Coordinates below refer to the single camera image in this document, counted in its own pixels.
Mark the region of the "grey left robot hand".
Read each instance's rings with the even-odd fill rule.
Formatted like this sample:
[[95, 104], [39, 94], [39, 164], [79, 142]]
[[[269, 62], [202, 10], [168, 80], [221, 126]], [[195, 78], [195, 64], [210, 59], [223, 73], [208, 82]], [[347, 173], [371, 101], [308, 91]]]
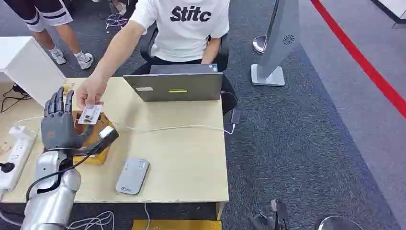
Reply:
[[56, 148], [82, 148], [93, 132], [88, 125], [81, 134], [75, 132], [72, 115], [74, 91], [70, 90], [64, 99], [64, 87], [60, 87], [45, 103], [44, 117], [41, 121], [41, 135], [44, 151]]

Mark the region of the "seated person's right hand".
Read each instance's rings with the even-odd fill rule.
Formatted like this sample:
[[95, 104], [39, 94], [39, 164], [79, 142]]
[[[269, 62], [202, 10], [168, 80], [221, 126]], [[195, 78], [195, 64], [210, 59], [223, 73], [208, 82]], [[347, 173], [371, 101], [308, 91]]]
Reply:
[[104, 104], [102, 96], [108, 80], [97, 76], [89, 76], [76, 90], [77, 106], [83, 110], [86, 106]]

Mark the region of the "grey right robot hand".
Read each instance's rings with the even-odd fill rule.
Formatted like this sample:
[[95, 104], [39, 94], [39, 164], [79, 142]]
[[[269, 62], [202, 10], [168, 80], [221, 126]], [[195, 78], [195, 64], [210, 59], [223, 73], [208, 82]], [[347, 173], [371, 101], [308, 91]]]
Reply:
[[273, 230], [275, 228], [274, 218], [272, 216], [266, 216], [263, 213], [249, 217], [249, 221], [254, 230]]

